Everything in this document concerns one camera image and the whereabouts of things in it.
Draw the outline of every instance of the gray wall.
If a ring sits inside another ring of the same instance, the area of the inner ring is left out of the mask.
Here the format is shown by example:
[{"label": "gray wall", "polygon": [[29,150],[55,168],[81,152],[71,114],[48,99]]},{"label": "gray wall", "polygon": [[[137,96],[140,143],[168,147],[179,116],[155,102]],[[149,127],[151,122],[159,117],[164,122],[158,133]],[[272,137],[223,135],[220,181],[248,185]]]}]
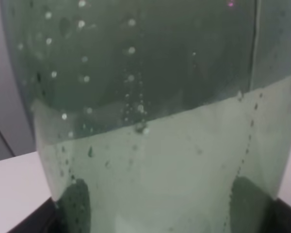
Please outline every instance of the gray wall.
[{"label": "gray wall", "polygon": [[[32,134],[13,77],[0,11],[0,132],[14,155],[35,150]],[[6,158],[0,150],[2,159]]]}]

